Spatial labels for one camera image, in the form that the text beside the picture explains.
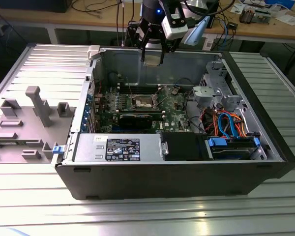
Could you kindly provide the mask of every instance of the workbench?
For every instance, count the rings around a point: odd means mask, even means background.
[[[86,0],[87,4],[95,1]],[[225,7],[230,0],[221,0],[221,6]],[[115,4],[113,0],[107,0],[103,4],[95,5],[102,8]],[[140,3],[135,3],[134,20],[139,20]],[[83,1],[75,3],[77,9],[84,10]],[[239,22],[239,14],[231,13],[229,8],[225,11],[225,15],[230,21],[238,24],[234,39],[260,41],[260,42],[276,42],[276,43],[295,43],[295,26],[290,26],[276,19],[271,19],[269,24],[242,24]],[[68,8],[66,13],[54,13],[45,11],[31,10],[14,10],[0,9],[0,14],[6,18],[12,25],[40,27],[46,28],[52,44],[58,44],[55,29],[71,29],[71,30],[96,30],[96,31],[116,31],[116,12],[117,6],[109,7],[101,10],[101,18],[79,12],[73,8]],[[124,31],[132,15],[132,3],[125,3]],[[122,32],[122,14],[119,13],[119,32]],[[204,50],[210,50],[213,40],[223,34],[223,28],[218,21],[215,21],[211,29],[206,29],[203,37],[206,38],[203,46]]]

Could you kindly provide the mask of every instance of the sticker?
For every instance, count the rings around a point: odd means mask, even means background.
[[[108,139],[108,136],[105,136],[105,135],[94,136],[94,142],[106,142],[107,139]]]
[[[140,161],[139,139],[106,140],[106,161]]]

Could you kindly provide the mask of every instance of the motherboard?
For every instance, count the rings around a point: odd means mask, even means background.
[[[185,92],[179,87],[116,87],[95,94],[88,105],[84,132],[191,132],[184,110]]]

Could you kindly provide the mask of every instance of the warning label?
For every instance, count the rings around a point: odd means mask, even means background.
[[[139,139],[107,139],[106,161],[140,161]]]

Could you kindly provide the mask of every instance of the circuit board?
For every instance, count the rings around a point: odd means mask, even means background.
[[[101,133],[161,133],[191,132],[184,111],[182,92],[172,94],[174,87],[164,87],[157,96],[153,94],[120,93],[109,88],[104,93],[103,110],[99,111]],[[124,114],[141,114],[153,118],[149,129],[122,129],[118,119]]]

